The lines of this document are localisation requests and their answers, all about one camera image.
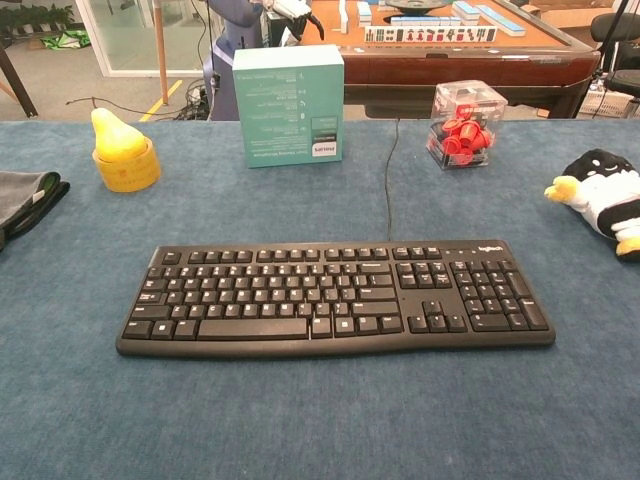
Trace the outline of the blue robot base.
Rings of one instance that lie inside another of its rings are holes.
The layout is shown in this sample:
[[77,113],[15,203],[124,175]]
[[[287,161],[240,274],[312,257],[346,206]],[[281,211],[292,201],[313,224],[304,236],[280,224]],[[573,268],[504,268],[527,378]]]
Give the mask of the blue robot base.
[[209,119],[239,119],[233,77],[233,60],[237,50],[261,48],[262,0],[206,0],[212,11],[224,21],[224,31],[211,44],[210,58],[203,66],[210,106]]

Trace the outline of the black keyboard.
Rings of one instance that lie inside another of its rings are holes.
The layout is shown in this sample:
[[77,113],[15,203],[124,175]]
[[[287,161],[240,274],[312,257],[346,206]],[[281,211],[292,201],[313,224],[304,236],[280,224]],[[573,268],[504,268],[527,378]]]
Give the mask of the black keyboard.
[[548,346],[500,240],[160,246],[117,337],[153,357]]

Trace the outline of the green cardboard box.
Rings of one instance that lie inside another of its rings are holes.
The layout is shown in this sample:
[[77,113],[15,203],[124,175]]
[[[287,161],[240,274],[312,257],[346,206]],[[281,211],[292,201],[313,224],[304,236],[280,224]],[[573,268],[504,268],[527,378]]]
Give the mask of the green cardboard box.
[[238,50],[233,77],[248,167],[342,159],[344,60],[337,46]]

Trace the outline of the clear box of red pieces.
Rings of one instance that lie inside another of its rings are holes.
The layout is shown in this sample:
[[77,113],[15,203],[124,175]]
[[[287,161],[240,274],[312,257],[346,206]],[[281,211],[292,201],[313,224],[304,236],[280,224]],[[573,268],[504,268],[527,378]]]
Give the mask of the clear box of red pieces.
[[483,81],[436,86],[426,149],[443,170],[489,164],[507,100]]

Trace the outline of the blue table mat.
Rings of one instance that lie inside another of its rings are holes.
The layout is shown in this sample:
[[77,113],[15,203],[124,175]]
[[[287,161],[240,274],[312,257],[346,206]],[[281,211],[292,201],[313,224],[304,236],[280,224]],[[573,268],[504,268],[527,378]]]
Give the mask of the blue table mat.
[[[341,162],[250,169],[231,122],[143,126],[163,168],[103,185],[92,128],[0,123],[0,170],[64,199],[0,252],[0,480],[640,480],[640,264],[544,189],[640,121],[505,122],[487,167],[443,171],[424,122],[349,122]],[[120,356],[159,245],[499,238],[548,349],[314,359]]]

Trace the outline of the yellow tape roll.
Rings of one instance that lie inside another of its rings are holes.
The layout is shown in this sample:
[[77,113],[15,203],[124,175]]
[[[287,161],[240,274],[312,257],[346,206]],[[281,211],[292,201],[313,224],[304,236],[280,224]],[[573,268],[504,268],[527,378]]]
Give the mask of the yellow tape roll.
[[117,162],[107,162],[97,151],[92,153],[97,170],[105,186],[116,193],[131,193],[153,185],[160,179],[162,170],[153,142],[145,137],[145,150],[139,155]]

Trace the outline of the yellow pear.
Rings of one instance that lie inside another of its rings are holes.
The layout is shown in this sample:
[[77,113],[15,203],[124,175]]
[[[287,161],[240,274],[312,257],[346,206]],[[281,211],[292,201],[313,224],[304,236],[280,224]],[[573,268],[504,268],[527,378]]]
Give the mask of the yellow pear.
[[91,112],[91,121],[95,132],[95,150],[102,161],[121,162],[146,150],[144,135],[110,110],[95,108]]

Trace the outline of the row of mahjong tiles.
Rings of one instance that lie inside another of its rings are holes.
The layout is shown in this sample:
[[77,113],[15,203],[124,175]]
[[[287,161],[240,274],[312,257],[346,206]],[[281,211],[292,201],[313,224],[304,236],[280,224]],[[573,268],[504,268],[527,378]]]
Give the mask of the row of mahjong tiles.
[[495,26],[366,26],[365,43],[482,43],[494,42]]

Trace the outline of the brown mahjong table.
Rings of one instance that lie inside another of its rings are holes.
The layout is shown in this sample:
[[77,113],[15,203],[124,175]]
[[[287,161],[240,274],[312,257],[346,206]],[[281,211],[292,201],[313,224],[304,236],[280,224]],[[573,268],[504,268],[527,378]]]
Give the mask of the brown mahjong table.
[[507,0],[467,0],[484,4],[525,29],[522,37],[497,31],[478,43],[368,43],[358,24],[357,0],[347,0],[349,26],[340,30],[338,0],[311,0],[319,27],[307,26],[305,45],[328,43],[344,59],[347,105],[361,105],[370,118],[424,118],[440,83],[481,80],[509,105],[545,109],[552,118],[578,112],[599,52],[546,24]]

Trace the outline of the black and white plush toy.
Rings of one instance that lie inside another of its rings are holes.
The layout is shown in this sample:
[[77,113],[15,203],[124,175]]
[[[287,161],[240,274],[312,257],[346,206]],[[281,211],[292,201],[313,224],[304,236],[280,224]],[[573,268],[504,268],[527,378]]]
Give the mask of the black and white plush toy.
[[553,179],[544,196],[571,207],[614,240],[618,259],[640,262],[640,172],[626,158],[589,150]]

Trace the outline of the folded grey cloth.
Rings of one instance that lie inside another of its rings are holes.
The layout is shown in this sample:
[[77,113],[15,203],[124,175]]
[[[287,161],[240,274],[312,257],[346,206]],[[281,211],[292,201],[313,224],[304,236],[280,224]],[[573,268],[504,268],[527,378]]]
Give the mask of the folded grey cloth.
[[69,189],[55,171],[0,171],[0,252],[35,227]]

